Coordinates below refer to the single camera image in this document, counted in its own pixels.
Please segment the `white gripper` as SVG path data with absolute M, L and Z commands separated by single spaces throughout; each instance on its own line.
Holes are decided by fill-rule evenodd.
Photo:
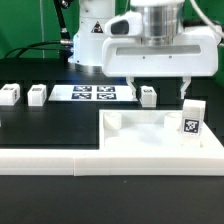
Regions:
M 128 12 L 105 24 L 102 70 L 109 77 L 127 77 L 133 98 L 133 77 L 183 77 L 180 97 L 185 98 L 190 76 L 212 76 L 218 70 L 219 37 L 207 26 L 187 27 L 168 44 L 143 42 L 142 15 Z

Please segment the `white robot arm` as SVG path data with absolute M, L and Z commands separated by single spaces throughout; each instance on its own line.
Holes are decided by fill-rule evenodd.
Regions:
M 190 0 L 200 19 L 183 20 L 185 0 L 130 0 L 117 15 L 115 0 L 79 0 L 79 30 L 69 59 L 79 71 L 124 77 L 181 77 L 185 90 L 193 76 L 218 70 L 222 26 Z

